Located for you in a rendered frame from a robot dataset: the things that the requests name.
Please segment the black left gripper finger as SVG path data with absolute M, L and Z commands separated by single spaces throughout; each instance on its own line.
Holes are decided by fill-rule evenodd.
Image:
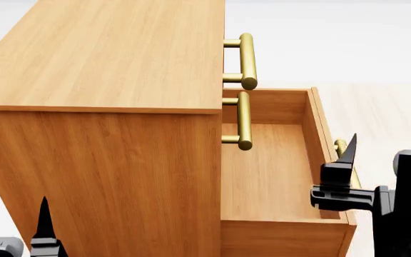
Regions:
M 62 242 L 56 238 L 49 203 L 44 196 L 34 237 L 31 239 L 30 257 L 68 257 Z

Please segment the wooden drawer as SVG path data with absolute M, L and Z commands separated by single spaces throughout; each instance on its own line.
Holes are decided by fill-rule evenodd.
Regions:
M 317 89 L 250 91 L 253 147 L 222 146 L 221 257 L 345 257 L 351 211 L 312 207 L 337 158 Z

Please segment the light wooden cabinet body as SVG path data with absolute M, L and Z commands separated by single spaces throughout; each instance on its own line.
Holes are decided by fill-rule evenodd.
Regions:
M 224 0 L 37 0 L 0 41 L 0 197 L 69 257 L 219 257 Z

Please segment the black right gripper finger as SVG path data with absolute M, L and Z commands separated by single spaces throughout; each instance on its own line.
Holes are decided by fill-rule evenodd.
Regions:
M 342 156 L 331 163 L 324 163 L 320 169 L 320 185 L 341 188 L 350 187 L 350 179 L 355 160 L 357 134 L 355 133 Z

